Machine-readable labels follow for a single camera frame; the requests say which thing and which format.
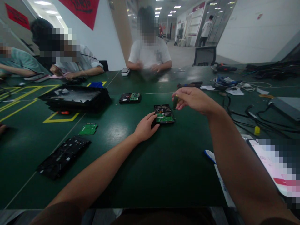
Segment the green workbench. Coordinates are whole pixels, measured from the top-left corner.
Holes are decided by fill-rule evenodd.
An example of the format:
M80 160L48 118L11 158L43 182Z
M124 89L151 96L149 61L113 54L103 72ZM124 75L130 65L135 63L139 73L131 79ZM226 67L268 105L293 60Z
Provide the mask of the green workbench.
M106 72L90 77L90 82L106 82L112 102L99 114L73 113L52 115L45 102L36 97L62 84L61 80L30 83L26 88L12 87L22 80L10 78L7 85L14 94L14 102L0 103L0 121L11 128L0 137L0 209L42 209L58 192L91 162L134 132L138 122L153 111L157 104L172 105L171 95L178 83L203 81L212 85L216 75L210 67L173 68L163 74L131 72L122 77L120 71ZM252 75L242 77L227 73L234 80L257 81ZM285 81L265 79L272 84L274 96L299 97L299 78ZM138 104L118 103L122 93L140 92ZM206 91L219 104L223 96L219 91ZM231 109L244 113L253 104L251 112L267 107L257 92L231 96ZM175 111L176 122L161 126L149 140L141 143L121 166L115 178L94 203L95 208L151 208L225 206L226 202L212 161L204 154L213 151L208 121L205 116L185 108ZM268 110L268 119L292 123L274 109ZM237 117L250 123L250 119ZM37 166L68 137L77 135L86 123L99 125L94 135L84 136L91 145L72 167L56 181L35 172ZM280 138L261 132L261 138Z

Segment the black chair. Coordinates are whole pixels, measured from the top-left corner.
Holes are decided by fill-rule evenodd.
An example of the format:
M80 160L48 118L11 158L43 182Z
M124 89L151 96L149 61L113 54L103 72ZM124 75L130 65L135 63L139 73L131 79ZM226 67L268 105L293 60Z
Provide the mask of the black chair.
M192 66L209 66L216 62L217 47L205 46L195 49L195 59Z
M103 65L103 70L106 72L106 71L109 71L108 70L108 64L107 64L107 61L106 60L99 60L99 63L101 63Z

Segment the hand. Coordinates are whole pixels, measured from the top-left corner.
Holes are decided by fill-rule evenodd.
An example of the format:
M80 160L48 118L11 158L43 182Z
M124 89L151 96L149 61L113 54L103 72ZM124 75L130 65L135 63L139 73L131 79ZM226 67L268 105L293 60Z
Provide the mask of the hand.
M51 71L53 74L57 75L57 76L62 76L62 75L63 75L62 69L59 68L59 67L57 67L57 66L55 66L55 65L52 65L52 66L51 66L50 71Z
M65 76L65 78L66 78L67 80L72 80L72 79L74 79L75 77L78 77L78 74L75 73L75 72L73 72L73 73L68 73L68 74Z
M141 62L141 61L138 61L136 64L135 64L137 70L141 70L144 68L144 64Z
M154 65L152 65L151 67L150 67L150 70L152 71L152 72L160 72L160 65L157 65L157 64L154 64Z
M182 110L184 107L189 106L206 116L218 110L223 110L218 103L196 87L182 87L178 89L172 95L172 100L174 100L175 95L178 95L180 98L176 106L177 110Z
M157 115L155 115L155 112L149 113L146 115L137 125L137 128L135 129L135 132L133 133L133 136L135 136L139 142L145 141L149 139L159 128L159 124L156 124L152 129L151 125L153 120Z

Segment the light blue shirt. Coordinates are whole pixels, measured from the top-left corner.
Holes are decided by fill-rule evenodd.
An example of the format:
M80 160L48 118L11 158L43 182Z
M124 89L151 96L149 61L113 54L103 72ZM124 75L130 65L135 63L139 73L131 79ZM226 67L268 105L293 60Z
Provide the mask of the light blue shirt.
M51 74L45 67L43 67L32 55L29 53L12 47L11 58L0 56L0 63L6 66L11 66L20 69L32 70L38 73ZM12 74L6 70L0 69L0 72Z

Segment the red sign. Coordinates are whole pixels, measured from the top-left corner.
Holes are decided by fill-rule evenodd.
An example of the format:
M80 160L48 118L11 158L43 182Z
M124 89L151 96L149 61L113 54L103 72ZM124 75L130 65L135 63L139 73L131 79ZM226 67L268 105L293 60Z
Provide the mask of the red sign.
M29 21L26 16L24 16L22 13L15 10L13 7L9 6L8 4L5 4L5 6L6 6L8 18L20 24L21 26L25 27L26 29L30 30Z
M59 0L89 28L94 29L99 0Z
M198 9L201 9L205 6L205 2L202 2L200 5L197 5L196 7L193 8L193 12L195 12Z

